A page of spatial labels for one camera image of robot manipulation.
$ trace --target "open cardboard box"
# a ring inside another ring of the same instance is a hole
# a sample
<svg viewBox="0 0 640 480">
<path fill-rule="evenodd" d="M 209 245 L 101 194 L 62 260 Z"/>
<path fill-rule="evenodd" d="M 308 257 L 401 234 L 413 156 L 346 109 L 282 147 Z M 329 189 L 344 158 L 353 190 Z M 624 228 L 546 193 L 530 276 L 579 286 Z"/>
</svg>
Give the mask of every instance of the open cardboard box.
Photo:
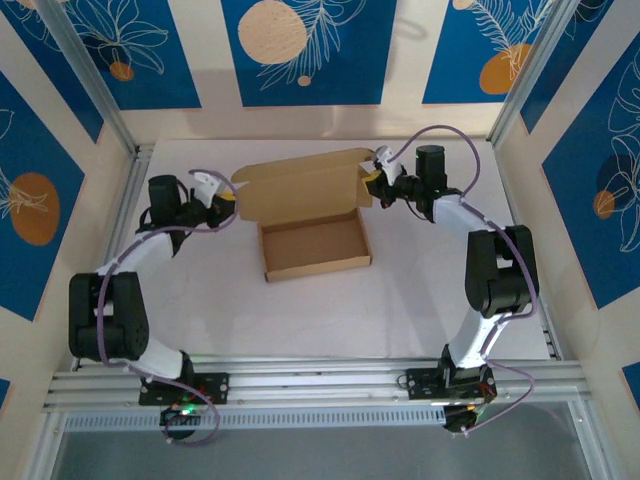
<svg viewBox="0 0 640 480">
<path fill-rule="evenodd" d="M 372 198 L 360 166 L 373 151 L 339 152 L 238 170 L 240 218 L 257 222 L 268 282 L 370 265 L 359 207 Z"/>
</svg>

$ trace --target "white floral line drawing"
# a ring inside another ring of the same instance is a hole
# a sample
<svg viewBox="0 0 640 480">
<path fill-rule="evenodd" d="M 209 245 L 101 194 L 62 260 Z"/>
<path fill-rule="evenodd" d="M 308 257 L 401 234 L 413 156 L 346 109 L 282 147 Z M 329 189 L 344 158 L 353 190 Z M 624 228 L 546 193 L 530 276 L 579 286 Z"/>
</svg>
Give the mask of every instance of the white floral line drawing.
<svg viewBox="0 0 640 480">
<path fill-rule="evenodd" d="M 60 51 L 35 10 L 4 2 L 31 36 Z M 153 49 L 167 42 L 169 31 L 139 20 L 138 0 L 70 0 L 62 6 L 99 69 L 121 81 L 133 78 L 133 65 L 164 73 Z"/>
<path fill-rule="evenodd" d="M 15 112 L 11 110 L 0 109 L 0 122 L 2 122 L 0 123 L 0 140 L 9 132 L 14 113 Z M 16 188 L 7 179 L 2 168 L 0 168 L 0 212 L 2 212 L 2 218 L 9 215 L 13 209 L 15 209 L 16 212 L 20 212 L 20 208 L 23 206 L 46 212 L 47 207 L 43 205 L 46 198 L 46 193 L 44 195 L 34 196 Z"/>
<path fill-rule="evenodd" d="M 564 33 L 574 40 L 578 23 L 593 23 L 602 16 L 609 0 L 581 0 L 576 7 L 576 11 L 571 16 L 571 20 L 564 29 Z"/>
<path fill-rule="evenodd" d="M 513 11 L 510 0 L 463 0 L 461 5 L 476 15 L 480 33 L 489 38 L 493 49 L 508 58 L 509 75 L 513 80 L 522 67 L 523 47 L 542 26 L 554 1 L 540 0 L 534 7 L 533 0 L 529 0 L 520 16 Z"/>
<path fill-rule="evenodd" d="M 358 6 L 345 19 L 344 5 L 352 0 L 293 0 L 291 8 L 302 19 L 306 29 L 306 46 L 288 62 L 267 65 L 258 73 L 265 77 L 261 91 L 286 78 L 287 85 L 301 77 L 312 79 L 322 69 L 323 62 L 331 59 L 331 50 L 340 52 L 340 33 L 338 27 L 346 25 L 356 18 L 366 6 L 367 0 L 359 0 Z"/>
<path fill-rule="evenodd" d="M 620 78 L 608 129 L 617 172 L 596 196 L 594 207 L 601 218 L 620 213 L 620 252 L 630 253 L 640 246 L 640 50 Z"/>
</svg>

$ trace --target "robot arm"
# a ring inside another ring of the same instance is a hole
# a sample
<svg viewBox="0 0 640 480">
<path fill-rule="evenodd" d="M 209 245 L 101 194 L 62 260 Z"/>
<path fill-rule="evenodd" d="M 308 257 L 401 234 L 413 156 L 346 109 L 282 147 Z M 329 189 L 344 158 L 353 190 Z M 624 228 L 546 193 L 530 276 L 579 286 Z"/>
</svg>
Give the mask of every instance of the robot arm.
<svg viewBox="0 0 640 480">
<path fill-rule="evenodd" d="M 235 210 L 235 201 L 221 195 L 218 178 L 197 172 L 198 185 L 190 192 L 176 177 L 164 175 L 149 181 L 150 207 L 140 219 L 134 243 L 150 231 L 168 226 L 194 228 L 206 223 L 215 228 Z M 187 193 L 182 202 L 180 188 Z M 150 221 L 145 223 L 147 214 Z M 179 251 L 188 237 L 184 231 L 158 233 L 141 243 L 121 262 L 116 256 L 94 273 L 75 275 L 69 284 L 69 347 L 79 358 L 100 361 L 98 352 L 98 294 L 107 271 L 117 264 L 103 309 L 107 357 L 124 361 L 138 371 L 169 379 L 193 372 L 189 356 L 173 350 L 150 334 L 141 285 L 157 275 Z"/>
<path fill-rule="evenodd" d="M 465 291 L 470 308 L 460 330 L 445 346 L 440 361 L 445 387 L 464 385 L 482 377 L 486 356 L 506 326 L 503 319 L 531 303 L 523 272 L 504 240 L 461 192 L 447 186 L 444 148 L 427 145 L 416 150 L 416 175 L 408 175 L 391 150 L 376 150 L 378 175 L 367 182 L 369 193 L 383 208 L 395 200 L 415 202 L 417 210 L 467 241 Z M 504 229 L 538 281 L 531 232 L 525 226 Z"/>
</svg>

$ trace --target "white table surface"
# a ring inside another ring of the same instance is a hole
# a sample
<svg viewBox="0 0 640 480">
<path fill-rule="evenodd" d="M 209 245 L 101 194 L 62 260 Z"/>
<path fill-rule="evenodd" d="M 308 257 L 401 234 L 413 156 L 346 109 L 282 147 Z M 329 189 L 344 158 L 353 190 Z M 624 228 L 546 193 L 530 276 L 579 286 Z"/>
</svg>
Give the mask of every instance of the white table surface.
<svg viewBox="0 0 640 480">
<path fill-rule="evenodd" d="M 397 150 L 403 142 L 387 141 Z M 473 176 L 468 146 L 437 140 L 447 155 L 449 185 Z M 404 155 L 413 171 L 414 148 Z M 147 179 L 203 167 L 231 176 L 246 164 L 310 155 L 377 141 L 167 140 L 155 147 Z M 469 200 L 494 220 L 510 215 L 490 144 L 478 140 L 482 173 Z M 149 204 L 143 187 L 134 213 Z M 238 219 L 220 233 L 194 234 L 143 285 L 154 335 L 191 354 L 439 357 L 468 309 L 466 241 L 412 216 L 403 202 L 363 209 L 373 265 L 267 284 L 254 223 Z M 498 339 L 495 359 L 546 359 L 539 319 L 514 322 Z"/>
</svg>

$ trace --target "cardboard box flap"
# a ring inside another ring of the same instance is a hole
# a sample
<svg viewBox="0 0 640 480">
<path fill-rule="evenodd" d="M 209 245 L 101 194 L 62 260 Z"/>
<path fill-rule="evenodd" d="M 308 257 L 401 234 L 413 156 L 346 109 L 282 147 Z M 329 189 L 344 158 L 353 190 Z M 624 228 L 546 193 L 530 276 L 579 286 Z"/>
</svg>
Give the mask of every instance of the cardboard box flap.
<svg viewBox="0 0 640 480">
<path fill-rule="evenodd" d="M 259 163 L 242 167 L 231 177 L 233 183 L 262 181 L 283 175 L 296 175 L 313 170 L 325 170 L 347 165 L 358 165 L 373 156 L 369 148 L 351 148 L 338 152 L 321 153 L 305 157 L 288 158 L 275 162 Z"/>
<path fill-rule="evenodd" d="M 371 154 L 357 148 L 243 167 L 232 177 L 248 182 L 238 189 L 240 217 L 277 225 L 371 206 L 359 165 Z"/>
</svg>

